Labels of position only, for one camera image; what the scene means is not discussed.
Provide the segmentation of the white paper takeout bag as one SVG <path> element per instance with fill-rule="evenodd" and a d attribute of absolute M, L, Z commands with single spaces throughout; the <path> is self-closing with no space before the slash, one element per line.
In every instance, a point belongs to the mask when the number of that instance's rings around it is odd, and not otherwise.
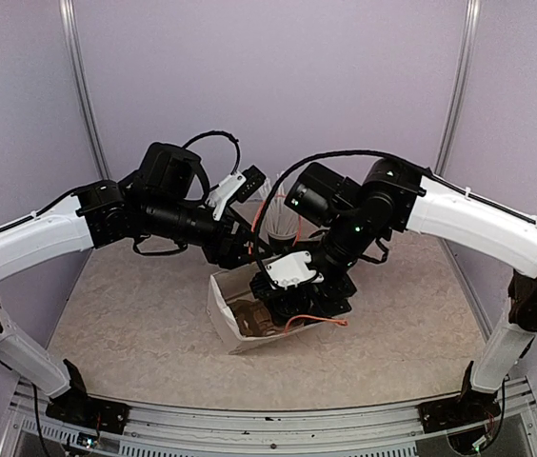
<path fill-rule="evenodd" d="M 265 346 L 327 323 L 348 324 L 348 298 L 355 291 L 350 280 L 334 292 L 319 284 L 288 297 L 262 300 L 249 286 L 257 272 L 256 265 L 246 265 L 209 277 L 206 311 L 226 354 Z"/>

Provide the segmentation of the brown cardboard cup carrier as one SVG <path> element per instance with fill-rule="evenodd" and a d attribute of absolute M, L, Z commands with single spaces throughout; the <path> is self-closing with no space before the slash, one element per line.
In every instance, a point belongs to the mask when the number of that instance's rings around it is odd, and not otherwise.
<path fill-rule="evenodd" d="M 229 304 L 240 333 L 245 337 L 269 337 L 281 334 L 285 326 L 273 321 L 269 309 L 261 301 L 236 300 Z"/>

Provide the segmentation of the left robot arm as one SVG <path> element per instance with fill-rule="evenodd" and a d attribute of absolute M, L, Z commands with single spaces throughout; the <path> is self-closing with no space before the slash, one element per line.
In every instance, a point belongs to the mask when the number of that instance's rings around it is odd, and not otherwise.
<path fill-rule="evenodd" d="M 152 236 L 171 240 L 178 255 L 190 246 L 221 268 L 251 262 L 251 226 L 231 205 L 243 203 L 266 180 L 255 166 L 233 169 L 212 185 L 190 144 L 155 142 L 138 169 L 120 181 L 101 180 L 64 192 L 37 211 L 0 226 L 0 282 L 73 252 Z M 97 413 L 79 369 L 57 361 L 17 328 L 0 306 L 0 363 L 27 378 L 73 421 Z"/>

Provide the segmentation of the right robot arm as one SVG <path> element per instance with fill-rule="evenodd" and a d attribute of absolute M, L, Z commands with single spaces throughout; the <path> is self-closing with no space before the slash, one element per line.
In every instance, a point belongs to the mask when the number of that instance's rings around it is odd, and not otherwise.
<path fill-rule="evenodd" d="M 348 271 L 393 232 L 412 231 L 448 240 L 495 258 L 513 270 L 509 308 L 481 357 L 471 362 L 462 388 L 442 402 L 422 404 L 462 423 L 493 406 L 498 390 L 537 335 L 537 215 L 508 208 L 459 188 L 396 155 L 374 151 L 362 183 L 328 169 L 324 153 L 294 165 L 287 206 L 326 233 L 311 248 L 261 265 L 250 283 L 260 300 L 291 298 L 297 291 L 331 294 Z"/>

